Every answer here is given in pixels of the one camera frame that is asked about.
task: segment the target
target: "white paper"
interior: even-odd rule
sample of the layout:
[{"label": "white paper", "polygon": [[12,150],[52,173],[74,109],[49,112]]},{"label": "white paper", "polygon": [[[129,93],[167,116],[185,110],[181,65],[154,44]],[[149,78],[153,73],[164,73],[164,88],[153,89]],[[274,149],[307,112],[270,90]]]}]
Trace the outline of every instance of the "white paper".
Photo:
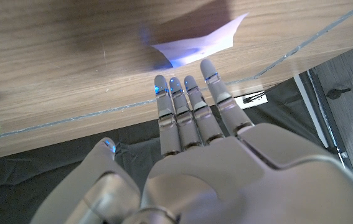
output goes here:
[{"label": "white paper", "polygon": [[200,60],[233,47],[233,36],[248,13],[226,23],[207,36],[152,45],[169,60],[174,68]]}]

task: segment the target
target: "black knob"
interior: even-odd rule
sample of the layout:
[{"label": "black knob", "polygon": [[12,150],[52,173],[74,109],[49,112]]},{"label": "black knob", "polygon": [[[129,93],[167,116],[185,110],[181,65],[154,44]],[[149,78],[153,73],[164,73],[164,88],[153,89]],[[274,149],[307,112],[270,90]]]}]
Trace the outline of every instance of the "black knob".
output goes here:
[{"label": "black knob", "polygon": [[335,100],[335,99],[340,98],[341,94],[346,93],[347,91],[351,91],[351,89],[350,88],[347,88],[345,90],[332,89],[332,90],[328,91],[327,97],[332,99],[332,100]]}]

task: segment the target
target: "robot finger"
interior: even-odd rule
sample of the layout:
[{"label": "robot finger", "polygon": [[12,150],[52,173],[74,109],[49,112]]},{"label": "robot finger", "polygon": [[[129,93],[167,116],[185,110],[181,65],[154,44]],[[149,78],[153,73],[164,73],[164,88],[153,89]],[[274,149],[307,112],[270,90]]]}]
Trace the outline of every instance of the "robot finger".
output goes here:
[{"label": "robot finger", "polygon": [[181,142],[172,105],[171,96],[166,79],[157,75],[154,79],[154,91],[156,92],[158,108],[159,140],[161,154],[166,157],[182,151]]},{"label": "robot finger", "polygon": [[229,133],[237,136],[244,127],[253,126],[250,118],[236,104],[233,96],[228,92],[225,83],[220,79],[220,75],[211,61],[204,59],[200,68]]},{"label": "robot finger", "polygon": [[172,99],[176,110],[175,117],[177,127],[179,128],[182,149],[187,150],[193,146],[202,146],[197,126],[195,125],[179,79],[175,77],[171,78],[169,86],[171,87]]},{"label": "robot finger", "polygon": [[186,76],[184,79],[184,85],[193,108],[193,117],[197,123],[204,144],[208,145],[216,140],[223,139],[225,136],[216,122],[210,107],[205,102],[194,78],[190,75]]}]

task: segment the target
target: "robotic hand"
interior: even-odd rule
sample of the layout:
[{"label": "robotic hand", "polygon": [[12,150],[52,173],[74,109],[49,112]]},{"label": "robotic hand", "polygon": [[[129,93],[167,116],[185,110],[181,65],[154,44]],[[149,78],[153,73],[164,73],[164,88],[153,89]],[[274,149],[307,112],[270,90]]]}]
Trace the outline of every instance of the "robotic hand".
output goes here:
[{"label": "robotic hand", "polygon": [[102,139],[32,223],[353,223],[353,175],[328,152],[277,126],[254,126],[211,62],[201,70],[225,138],[191,76],[154,81],[161,153],[143,193]]}]

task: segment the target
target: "wooden tabletop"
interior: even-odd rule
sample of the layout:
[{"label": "wooden tabletop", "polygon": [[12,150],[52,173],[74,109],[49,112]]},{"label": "wooden tabletop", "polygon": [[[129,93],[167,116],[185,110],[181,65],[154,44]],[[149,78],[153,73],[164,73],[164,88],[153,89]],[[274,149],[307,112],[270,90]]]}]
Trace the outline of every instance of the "wooden tabletop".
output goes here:
[{"label": "wooden tabletop", "polygon": [[353,48],[353,0],[0,1],[0,157],[156,119],[156,75],[205,83],[199,62],[167,68],[150,45],[246,12],[209,57],[235,96]]}]

